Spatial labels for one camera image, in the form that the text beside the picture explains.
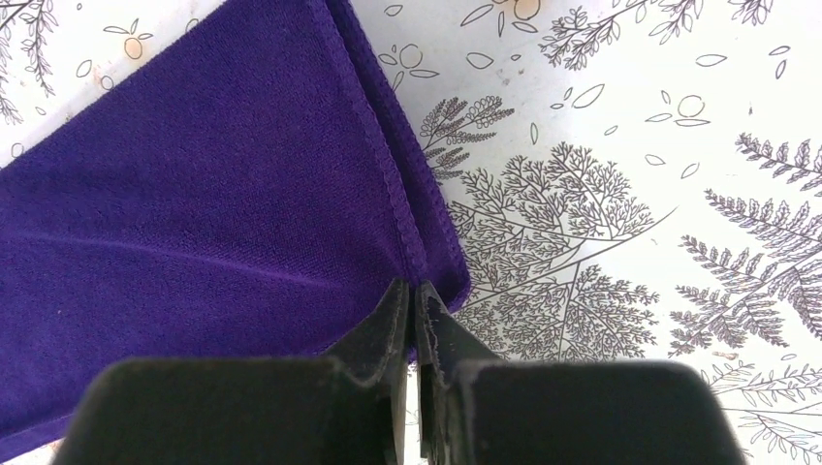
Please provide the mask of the purple microfibre towel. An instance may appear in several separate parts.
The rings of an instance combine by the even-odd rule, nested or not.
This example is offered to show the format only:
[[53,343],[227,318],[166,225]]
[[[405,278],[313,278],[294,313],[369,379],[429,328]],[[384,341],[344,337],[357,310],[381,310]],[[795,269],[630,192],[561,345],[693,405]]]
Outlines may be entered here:
[[307,354],[467,266],[347,1],[228,1],[1,171],[1,457],[134,356]]

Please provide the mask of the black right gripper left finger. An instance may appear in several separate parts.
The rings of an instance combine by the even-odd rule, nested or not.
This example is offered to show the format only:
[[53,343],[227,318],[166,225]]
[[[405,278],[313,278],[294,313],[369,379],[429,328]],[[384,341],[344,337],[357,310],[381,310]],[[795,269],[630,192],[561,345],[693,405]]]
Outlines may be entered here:
[[399,464],[410,289],[317,356],[131,358],[91,384],[58,464]]

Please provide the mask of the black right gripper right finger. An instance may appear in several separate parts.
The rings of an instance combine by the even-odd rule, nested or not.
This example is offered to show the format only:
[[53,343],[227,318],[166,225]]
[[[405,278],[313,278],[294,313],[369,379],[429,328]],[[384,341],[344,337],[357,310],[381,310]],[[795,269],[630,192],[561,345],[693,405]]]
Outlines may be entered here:
[[718,402],[667,361],[510,361],[415,292],[421,454],[431,464],[741,464]]

